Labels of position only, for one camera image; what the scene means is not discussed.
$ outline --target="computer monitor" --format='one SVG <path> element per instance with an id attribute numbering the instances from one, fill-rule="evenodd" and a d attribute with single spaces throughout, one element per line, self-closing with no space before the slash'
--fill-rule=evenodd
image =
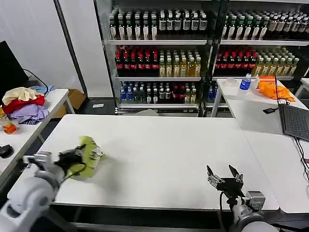
<path id="1" fill-rule="evenodd" d="M 28 76 L 5 41 L 0 42 L 0 105 L 6 91 L 21 87 Z"/>

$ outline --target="orange cloth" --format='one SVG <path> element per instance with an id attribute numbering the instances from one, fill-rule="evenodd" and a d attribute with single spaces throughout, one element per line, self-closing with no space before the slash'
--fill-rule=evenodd
<path id="1" fill-rule="evenodd" d="M 259 82 L 258 87 L 260 88 L 260 93 L 264 94 L 266 97 L 277 99 L 275 83 Z M 284 98 L 290 102 L 295 101 L 295 99 L 291 97 L 290 91 L 283 86 L 278 86 L 278 96 L 279 98 Z"/>

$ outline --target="beige cloth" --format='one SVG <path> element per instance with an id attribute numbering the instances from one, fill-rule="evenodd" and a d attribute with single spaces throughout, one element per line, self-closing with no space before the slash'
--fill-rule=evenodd
<path id="1" fill-rule="evenodd" d="M 14 99 L 19 99 L 20 101 L 29 101 L 29 99 L 35 100 L 37 99 L 36 95 L 39 95 L 39 93 L 31 88 L 25 88 L 25 87 L 18 87 L 13 88 L 9 91 L 7 91 L 2 98 L 2 101 L 5 105 L 8 105 L 13 101 Z"/>

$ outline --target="black cable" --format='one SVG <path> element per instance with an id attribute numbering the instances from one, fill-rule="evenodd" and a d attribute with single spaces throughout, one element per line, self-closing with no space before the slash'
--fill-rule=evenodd
<path id="1" fill-rule="evenodd" d="M 225 226 L 223 224 L 223 217 L 222 217 L 222 215 L 223 215 L 223 210 L 222 210 L 222 196 L 223 196 L 223 194 L 224 194 L 224 192 L 220 193 L 219 204 L 220 204 L 220 221 L 221 221 L 221 224 L 222 224 L 222 226 L 225 230 Z"/>
<path id="2" fill-rule="evenodd" d="M 47 84 L 45 84 L 40 78 L 38 78 L 33 72 L 29 71 L 28 69 L 23 69 L 23 70 L 25 70 L 25 71 L 31 73 L 32 75 L 34 75 L 39 81 L 41 81 L 45 85 L 46 92 L 44 93 L 44 96 L 46 96 L 48 94 L 48 86 L 47 86 Z"/>
<path id="3" fill-rule="evenodd" d="M 305 157 L 304 157 L 304 150 L 303 150 L 303 147 L 301 146 L 300 144 L 300 141 L 298 138 L 294 137 L 295 139 L 295 142 L 296 142 L 296 145 L 299 149 L 299 152 L 300 152 L 300 155 L 301 155 L 301 158 L 300 158 L 300 162 L 302 163 L 302 165 L 304 166 L 304 172 L 306 174 L 306 177 L 307 177 L 307 181 L 309 183 L 309 175 L 307 173 L 307 171 L 309 171 L 309 166 L 307 165 L 306 161 L 305 161 Z"/>
<path id="4" fill-rule="evenodd" d="M 78 170 L 78 171 L 74 172 L 73 174 L 67 176 L 66 178 L 64 178 L 64 179 L 61 181 L 61 184 L 62 184 L 63 182 L 65 182 L 67 179 L 69 179 L 69 178 L 71 178 L 72 176 L 75 176 L 75 175 L 81 173 L 82 171 L 84 171 L 84 170 L 86 169 L 87 164 L 85 164 L 84 162 L 82 162 L 82 163 L 80 163 L 80 164 L 83 164 L 83 165 L 84 165 L 83 168 L 82 168 L 81 170 Z"/>

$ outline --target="shelf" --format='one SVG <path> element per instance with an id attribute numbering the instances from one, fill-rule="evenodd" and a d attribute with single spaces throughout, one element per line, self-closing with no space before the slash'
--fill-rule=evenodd
<path id="1" fill-rule="evenodd" d="M 197 109 L 198 104 L 119 104 L 120 109 Z"/>
<path id="2" fill-rule="evenodd" d="M 283 46 L 308 46 L 309 41 L 287 40 L 221 40 L 221 45 L 283 45 Z"/>
<path id="3" fill-rule="evenodd" d="M 118 81 L 200 81 L 200 77 L 116 77 Z"/>
<path id="4" fill-rule="evenodd" d="M 205 45 L 207 40 L 110 40 L 113 45 Z"/>
<path id="5" fill-rule="evenodd" d="M 231 0 L 231 1 L 257 1 L 257 2 L 279 2 L 279 3 L 303 3 L 308 4 L 308 0 Z"/>
<path id="6" fill-rule="evenodd" d="M 216 81 L 217 79 L 227 79 L 227 78 L 242 79 L 244 77 L 245 76 L 213 76 L 212 80 Z M 293 76 L 277 76 L 277 80 L 280 81 L 290 81 L 293 78 L 294 78 Z"/>

